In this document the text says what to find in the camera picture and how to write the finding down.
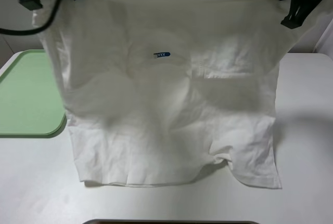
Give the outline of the white short sleeve t-shirt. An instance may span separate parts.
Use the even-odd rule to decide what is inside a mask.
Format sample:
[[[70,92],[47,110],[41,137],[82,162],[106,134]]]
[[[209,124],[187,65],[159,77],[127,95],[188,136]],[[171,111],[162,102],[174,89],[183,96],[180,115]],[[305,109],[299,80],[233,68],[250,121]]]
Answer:
[[[40,34],[79,180],[155,187],[226,162],[279,189],[279,61],[298,34],[278,0],[63,0]]]

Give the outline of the light green plastic tray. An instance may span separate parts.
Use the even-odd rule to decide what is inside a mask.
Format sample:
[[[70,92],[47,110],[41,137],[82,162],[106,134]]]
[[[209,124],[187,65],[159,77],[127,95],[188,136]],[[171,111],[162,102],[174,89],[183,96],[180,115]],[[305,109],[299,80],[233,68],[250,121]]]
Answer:
[[[14,54],[1,68],[1,137],[49,138],[66,124],[44,50]]]

